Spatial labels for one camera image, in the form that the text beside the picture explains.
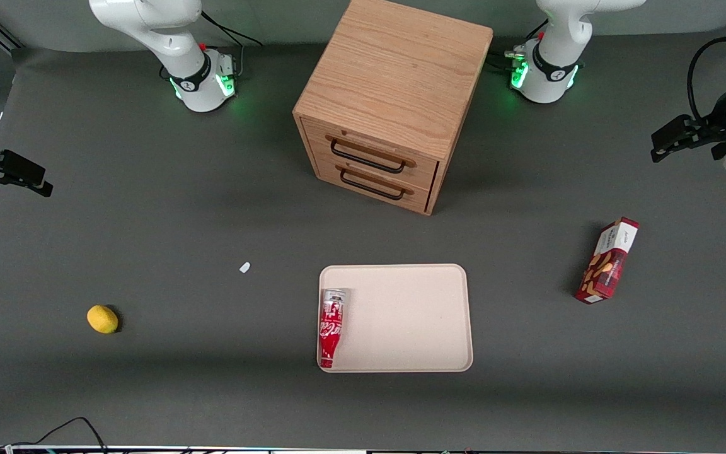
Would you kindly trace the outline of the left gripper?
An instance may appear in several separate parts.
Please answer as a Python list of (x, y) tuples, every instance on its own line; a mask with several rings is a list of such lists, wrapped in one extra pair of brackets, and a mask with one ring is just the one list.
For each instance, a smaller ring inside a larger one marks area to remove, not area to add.
[[(726, 155), (726, 92), (720, 95), (712, 111), (700, 117), (695, 114), (700, 125), (701, 144), (714, 144), (711, 148), (713, 158)], [(660, 163), (663, 159), (694, 142), (696, 124), (690, 115), (678, 115), (653, 133), (651, 160)]]

